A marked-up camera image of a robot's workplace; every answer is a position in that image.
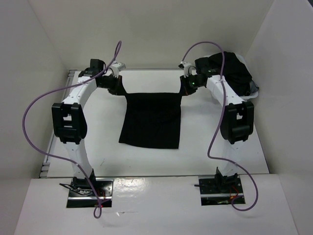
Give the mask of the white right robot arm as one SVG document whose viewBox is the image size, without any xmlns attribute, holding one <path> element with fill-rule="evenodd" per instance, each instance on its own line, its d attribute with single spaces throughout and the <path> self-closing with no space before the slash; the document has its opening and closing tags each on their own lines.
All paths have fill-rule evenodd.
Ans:
<svg viewBox="0 0 313 235">
<path fill-rule="evenodd" d="M 236 93 L 227 78 L 237 71 L 232 71 L 226 65 L 226 55 L 220 53 L 212 57 L 202 57 L 195 61 L 196 73 L 190 71 L 192 64 L 182 60 L 179 67 L 183 70 L 180 80 L 186 94 L 194 93 L 198 88 L 209 89 L 213 98 L 222 107 L 218 126 L 210 141 L 207 155 L 212 160 L 225 162 L 225 166 L 217 168 L 214 175 L 213 188 L 219 192 L 226 192 L 234 188 L 238 181 L 236 162 L 239 151 L 253 133 L 254 105 Z M 213 144 L 218 134 L 224 139 L 224 155 L 214 157 L 211 154 Z"/>
</svg>

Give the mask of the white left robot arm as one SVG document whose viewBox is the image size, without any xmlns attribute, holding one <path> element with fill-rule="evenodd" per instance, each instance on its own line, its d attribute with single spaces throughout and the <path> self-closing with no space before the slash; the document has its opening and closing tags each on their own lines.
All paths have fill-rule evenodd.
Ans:
<svg viewBox="0 0 313 235">
<path fill-rule="evenodd" d="M 73 179 L 69 188 L 81 190 L 85 195 L 93 195 L 99 185 L 91 167 L 85 147 L 88 126 L 83 108 L 97 88 L 107 89 L 111 94 L 121 86 L 121 75 L 125 64 L 114 61 L 109 65 L 109 75 L 97 76 L 104 69 L 104 62 L 91 59 L 90 66 L 78 75 L 77 87 L 61 102 L 52 105 L 54 134 L 64 144 L 69 159 L 72 160 Z"/>
</svg>

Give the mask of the black skirt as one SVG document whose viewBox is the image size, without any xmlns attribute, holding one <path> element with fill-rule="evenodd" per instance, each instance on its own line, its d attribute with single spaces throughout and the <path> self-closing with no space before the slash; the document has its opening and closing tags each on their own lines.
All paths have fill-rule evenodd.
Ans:
<svg viewBox="0 0 313 235">
<path fill-rule="evenodd" d="M 134 93 L 125 98 L 120 143 L 152 149 L 179 148 L 182 95 Z"/>
</svg>

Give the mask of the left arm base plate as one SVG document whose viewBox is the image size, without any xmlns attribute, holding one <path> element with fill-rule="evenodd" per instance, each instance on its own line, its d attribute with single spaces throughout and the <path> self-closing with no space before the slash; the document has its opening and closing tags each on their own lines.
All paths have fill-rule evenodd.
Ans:
<svg viewBox="0 0 313 235">
<path fill-rule="evenodd" d="M 74 187 L 70 184 L 60 183 L 60 186 L 68 190 L 67 208 L 94 208 L 97 204 L 97 198 L 93 190 L 88 188 Z M 102 208 L 112 207 L 113 179 L 97 178 L 95 184 L 96 194 L 101 200 Z"/>
</svg>

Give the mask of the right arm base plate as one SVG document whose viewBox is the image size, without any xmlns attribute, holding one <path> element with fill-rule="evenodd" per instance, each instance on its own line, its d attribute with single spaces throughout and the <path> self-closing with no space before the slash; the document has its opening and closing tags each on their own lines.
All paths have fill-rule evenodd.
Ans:
<svg viewBox="0 0 313 235">
<path fill-rule="evenodd" d="M 218 189 L 213 176 L 200 177 L 194 187 L 200 191 L 202 206 L 231 205 L 233 199 L 235 199 L 234 205 L 246 203 L 240 178 L 229 186 Z"/>
</svg>

